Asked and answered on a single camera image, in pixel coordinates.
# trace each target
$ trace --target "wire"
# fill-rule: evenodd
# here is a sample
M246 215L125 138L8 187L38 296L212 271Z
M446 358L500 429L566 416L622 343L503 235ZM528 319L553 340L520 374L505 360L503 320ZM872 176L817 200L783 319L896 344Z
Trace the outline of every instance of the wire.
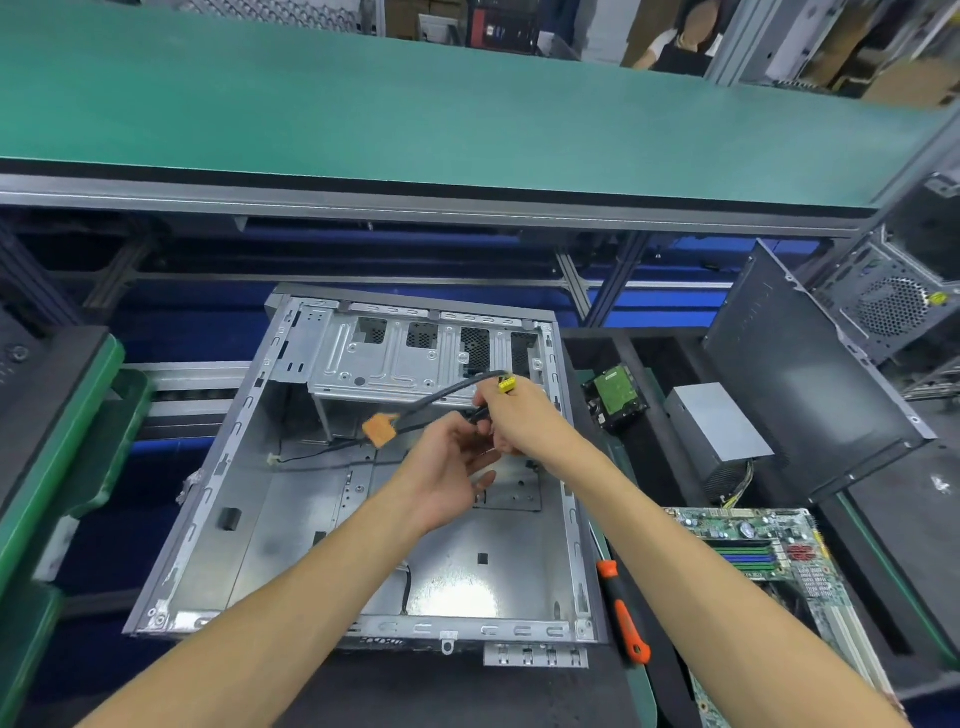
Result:
M747 461L747 472L743 476L743 480L736 486L733 490L733 495L727 499L723 504L724 508L733 508L737 503L740 502L740 499L743 497L743 494L747 492L747 488L750 487L750 484L754 482L754 461Z
M414 432L418 429L423 429L427 425L429 425L429 423L423 423L422 425L411 425L409 427L402 427L401 429L396 431L396 436L399 437L400 435L405 435L408 432ZM329 448L324 448L320 452L313 452L309 455L299 455L298 457L288 457L283 460L277 460L275 462L292 463L294 460L308 460L311 457L319 457L320 455L326 455L328 452L338 452L342 449L359 448L361 445L367 445L369 442L370 441L367 440L366 438L362 438L359 440L346 440L345 442L337 443L336 445L331 445Z
M403 586L403 601L400 602L400 615L402 617L407 616L407 603L410 601L410 591L414 586L414 573L410 570L410 565L406 562L401 563L396 567L397 571L406 571L407 572L407 581Z
M439 392L434 392L432 395L428 395L414 402L413 407L408 409L406 412L404 412L399 418L397 418L394 421L394 425L399 424L401 420L403 420L406 417L409 417L410 415L415 415L418 412L422 412L428 406L430 406L434 402L442 400L444 397L448 397L449 395L452 395L455 392L459 392L462 389L467 389L468 387L472 387L477 382L484 381L485 379L493 379L495 376L497 377L508 376L509 374L510 374L509 372L506 372L502 369L497 369L493 372L483 372L481 374L471 376L469 379L463 379L462 381L458 381L456 384L451 384L450 386L445 387ZM397 436L404 435L407 432L413 432L418 429L423 429L427 425L429 425L429 423L423 423L422 425L410 425L407 427L400 427L396 430L396 435ZM329 448L322 449L320 452L314 452L309 455L300 455L298 457L288 457L284 460L277 460L275 462L292 463L295 460L308 460L311 457L319 457L320 455L325 455L328 452L337 452L342 449L358 448L361 445L366 445L368 442L369 440L367 440L367 438L360 438L358 440L347 440L344 443L331 445Z
M399 420L403 420L407 417L410 417L411 415L416 415L418 412L422 412L424 409L429 407L434 402L440 401L444 397L449 397L450 395L455 394L456 392L459 392L462 389L467 389L468 387L472 387L474 384L484 381L485 379L493 379L495 377L509 376L509 375L510 375L510 372L504 371L502 369L497 369L497 370L494 370L493 372L482 372L478 375L474 375L470 377L469 379L463 379L462 381L458 381L456 384L451 384L450 386L445 387L439 392L434 392L432 395L427 395L421 400L417 400L416 402L414 402L414 405L410 409L408 409L406 412L400 415Z

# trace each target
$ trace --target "screwdriver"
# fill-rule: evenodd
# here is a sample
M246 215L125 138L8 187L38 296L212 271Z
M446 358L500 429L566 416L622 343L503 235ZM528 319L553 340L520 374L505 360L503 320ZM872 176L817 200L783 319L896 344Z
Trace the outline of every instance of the screwdriver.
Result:
M640 633L636 631L636 622L633 615L630 614L630 608L627 607L626 590L623 587L623 581L617 571L616 562L613 559L605 559L610 556L610 552L600 546L600 539L597 538L593 525L590 525L590 535L593 536L593 542L597 546L597 553L600 555L600 561L597 562L597 573L600 575L600 588L603 590L604 598L613 608L613 614L616 616L616 625L614 630L617 632L623 647L627 652L627 659L636 665L646 665L650 662L650 645L643 641Z

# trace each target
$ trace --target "orange connector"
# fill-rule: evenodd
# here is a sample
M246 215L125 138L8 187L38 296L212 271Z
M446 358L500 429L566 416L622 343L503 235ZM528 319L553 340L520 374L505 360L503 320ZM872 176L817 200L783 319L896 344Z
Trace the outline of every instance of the orange connector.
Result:
M399 415L387 415L383 412L377 412L363 423L364 434L370 438L375 448L382 448L396 437L394 420L397 417L399 417Z

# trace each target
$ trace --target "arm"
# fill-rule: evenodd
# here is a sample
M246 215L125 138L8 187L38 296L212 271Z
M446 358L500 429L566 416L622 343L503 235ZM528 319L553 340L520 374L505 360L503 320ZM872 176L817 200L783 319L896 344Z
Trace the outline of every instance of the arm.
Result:
M667 43L675 37L677 37L677 31L671 28L654 38L654 42L652 42L650 47L640 56L640 60L634 63L634 71L645 71L650 68L660 59L660 54L663 53L663 49L666 48Z
M496 447L526 452L573 488L732 725L907 725L829 646L641 493L537 385L518 377L510 395L479 389Z
M177 645L83 728L272 725L420 537L467 511L496 461L457 413L424 432L394 477L294 567Z

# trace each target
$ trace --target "green workbench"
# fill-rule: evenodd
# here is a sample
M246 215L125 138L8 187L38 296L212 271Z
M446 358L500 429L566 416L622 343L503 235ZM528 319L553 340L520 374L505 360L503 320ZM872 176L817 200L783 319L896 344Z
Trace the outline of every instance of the green workbench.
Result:
M938 117L163 8L0 4L0 162L863 207Z

